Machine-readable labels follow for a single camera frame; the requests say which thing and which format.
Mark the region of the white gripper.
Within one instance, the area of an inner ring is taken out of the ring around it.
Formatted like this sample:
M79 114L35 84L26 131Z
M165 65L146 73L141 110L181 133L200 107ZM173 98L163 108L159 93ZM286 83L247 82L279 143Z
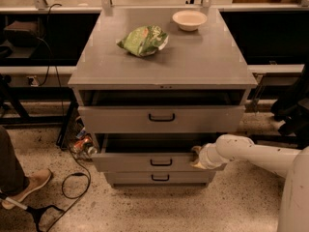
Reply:
M214 169L221 166L225 160L217 153L216 146L208 143L204 146L193 146L191 151L198 155L198 161L190 165L199 169Z

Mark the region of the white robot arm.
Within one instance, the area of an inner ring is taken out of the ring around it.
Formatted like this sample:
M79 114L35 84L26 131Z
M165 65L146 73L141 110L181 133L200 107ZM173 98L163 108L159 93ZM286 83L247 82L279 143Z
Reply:
M197 155L190 164L215 169L230 161L248 161L285 179L277 232L309 232L309 147L303 150L255 144L231 134L214 143L193 146Z

